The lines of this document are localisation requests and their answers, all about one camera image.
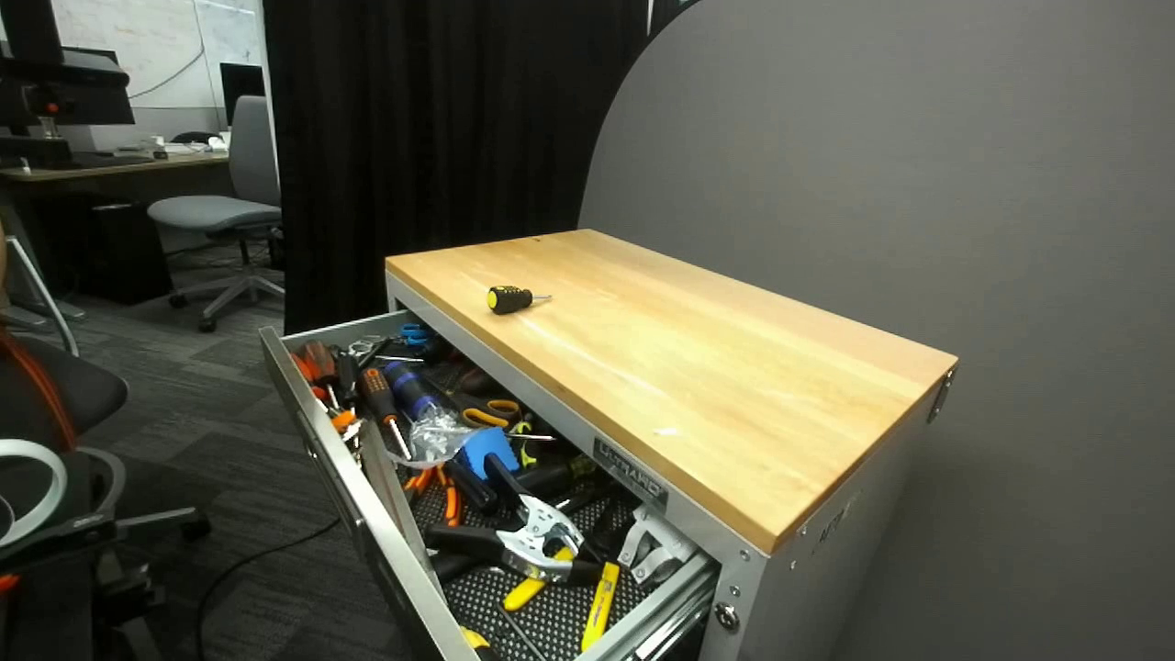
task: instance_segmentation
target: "desk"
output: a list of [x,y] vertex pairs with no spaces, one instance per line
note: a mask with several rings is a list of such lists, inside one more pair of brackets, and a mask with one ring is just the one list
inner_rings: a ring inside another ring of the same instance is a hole
[[226,190],[226,154],[118,162],[89,168],[0,168],[0,235],[12,231],[33,251],[17,201],[67,199],[67,195],[111,195],[127,201],[150,201],[181,190]]
[[[288,360],[303,343],[397,337],[397,316],[424,323],[692,546],[581,661],[656,656],[687,634],[702,634],[702,661],[831,656],[952,352],[583,228],[389,257],[384,284],[400,308],[389,321],[261,343],[389,602],[408,602],[445,656],[471,656],[454,618],[504,627],[454,605],[465,585],[430,573],[383,442],[361,437],[357,457],[338,442]],[[484,292],[504,284],[548,300],[491,316]],[[549,597],[518,625],[538,621],[583,618]],[[561,651],[556,632],[529,634]]]

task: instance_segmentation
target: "scissors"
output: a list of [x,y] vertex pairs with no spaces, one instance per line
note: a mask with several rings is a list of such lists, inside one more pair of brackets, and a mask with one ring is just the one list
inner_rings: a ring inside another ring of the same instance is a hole
[[515,419],[520,414],[520,403],[518,400],[484,400],[478,409],[463,409],[463,422],[471,427],[515,427]]

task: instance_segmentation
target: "gray wall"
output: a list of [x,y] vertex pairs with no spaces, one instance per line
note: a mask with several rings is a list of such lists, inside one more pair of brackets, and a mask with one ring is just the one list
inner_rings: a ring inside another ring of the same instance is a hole
[[965,360],[840,656],[1172,656],[1175,2],[703,0],[583,223]]

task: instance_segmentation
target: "white chair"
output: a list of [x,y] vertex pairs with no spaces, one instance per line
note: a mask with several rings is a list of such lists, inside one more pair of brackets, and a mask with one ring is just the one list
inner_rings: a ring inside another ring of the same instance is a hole
[[233,103],[226,171],[233,195],[176,195],[148,207],[148,218],[160,228],[233,239],[242,251],[242,267],[233,274],[193,284],[173,292],[176,308],[192,296],[214,292],[214,300],[200,308],[198,332],[216,332],[219,316],[238,296],[285,296],[285,290],[249,259],[249,239],[270,235],[282,220],[268,103],[261,95],[242,95]]

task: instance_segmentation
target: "open drawer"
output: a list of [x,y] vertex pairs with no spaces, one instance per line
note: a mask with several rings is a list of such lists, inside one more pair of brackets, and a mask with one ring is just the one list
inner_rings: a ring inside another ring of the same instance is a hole
[[[703,621],[714,592],[714,561],[690,546],[692,554],[670,561],[654,579],[633,579],[626,568],[620,573],[613,613],[604,634],[581,651],[581,632],[591,613],[593,579],[581,585],[548,585],[529,605],[518,613],[504,611],[504,596],[518,587],[520,573],[504,568],[515,561],[465,561],[463,573],[436,568],[436,545],[430,534],[436,529],[436,503],[408,498],[405,480],[412,471],[394,463],[389,434],[373,422],[363,422],[352,442],[340,442],[321,400],[313,392],[303,373],[296,372],[296,352],[315,343],[329,349],[372,349],[405,337],[405,332],[419,332],[422,323],[408,312],[367,316],[338,326],[320,326],[303,335],[270,335],[261,332],[261,345],[268,366],[275,373],[277,392],[285,397],[299,437],[313,457],[332,480],[340,498],[340,513],[357,537],[361,554],[372,559],[373,578],[383,579],[389,605],[405,611],[416,627],[424,632],[430,652],[436,656],[478,656],[465,646],[463,627],[480,632],[499,656],[665,656],[670,652],[698,625]],[[581,529],[591,529],[591,518],[603,518],[603,503],[583,503],[569,513]]]

